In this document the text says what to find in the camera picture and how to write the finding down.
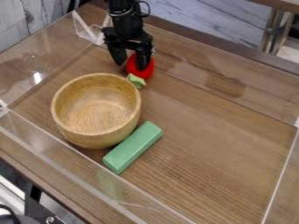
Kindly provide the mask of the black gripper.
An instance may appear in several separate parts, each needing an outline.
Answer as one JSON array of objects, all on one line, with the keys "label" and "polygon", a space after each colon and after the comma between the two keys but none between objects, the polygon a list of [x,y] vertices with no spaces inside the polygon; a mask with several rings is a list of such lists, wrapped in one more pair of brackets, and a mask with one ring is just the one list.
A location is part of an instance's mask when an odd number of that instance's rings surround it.
[{"label": "black gripper", "polygon": [[144,31],[144,18],[142,12],[110,13],[112,25],[106,26],[104,42],[111,57],[122,66],[127,61],[127,49],[135,51],[135,66],[139,71],[150,65],[154,49],[154,37]]}]

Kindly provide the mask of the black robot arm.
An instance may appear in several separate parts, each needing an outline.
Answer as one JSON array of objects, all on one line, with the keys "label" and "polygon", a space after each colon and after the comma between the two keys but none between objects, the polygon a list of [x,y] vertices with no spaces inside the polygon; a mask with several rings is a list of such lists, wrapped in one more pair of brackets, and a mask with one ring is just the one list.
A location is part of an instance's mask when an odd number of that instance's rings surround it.
[{"label": "black robot arm", "polygon": [[148,5],[144,0],[107,0],[107,12],[112,25],[103,27],[104,43],[111,57],[120,66],[127,61],[127,50],[135,52],[135,66],[144,71],[150,66],[154,37],[144,31],[143,19],[150,12],[143,13],[140,4]]}]

